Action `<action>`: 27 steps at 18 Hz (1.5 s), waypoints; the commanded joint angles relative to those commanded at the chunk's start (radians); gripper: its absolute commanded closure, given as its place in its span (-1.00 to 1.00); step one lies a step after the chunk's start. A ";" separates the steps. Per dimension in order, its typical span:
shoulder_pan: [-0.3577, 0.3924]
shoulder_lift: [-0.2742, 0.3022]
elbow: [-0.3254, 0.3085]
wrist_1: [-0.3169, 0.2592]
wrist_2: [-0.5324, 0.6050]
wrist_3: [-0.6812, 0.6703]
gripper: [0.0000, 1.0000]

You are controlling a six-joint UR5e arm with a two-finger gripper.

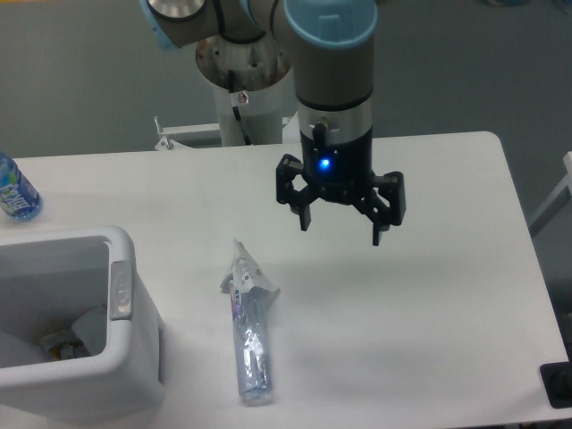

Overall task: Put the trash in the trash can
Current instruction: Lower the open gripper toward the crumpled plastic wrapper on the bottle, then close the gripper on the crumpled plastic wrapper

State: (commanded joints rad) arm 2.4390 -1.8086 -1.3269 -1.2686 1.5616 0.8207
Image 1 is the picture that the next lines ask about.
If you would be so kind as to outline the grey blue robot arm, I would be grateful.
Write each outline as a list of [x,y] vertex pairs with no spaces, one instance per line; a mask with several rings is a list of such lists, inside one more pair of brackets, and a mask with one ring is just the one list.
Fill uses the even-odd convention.
[[406,212],[400,172],[372,167],[374,1],[144,1],[165,48],[195,45],[198,68],[222,88],[240,141],[254,142],[246,107],[257,91],[294,77],[301,157],[276,168],[276,198],[306,229],[322,199],[353,206],[381,238]]

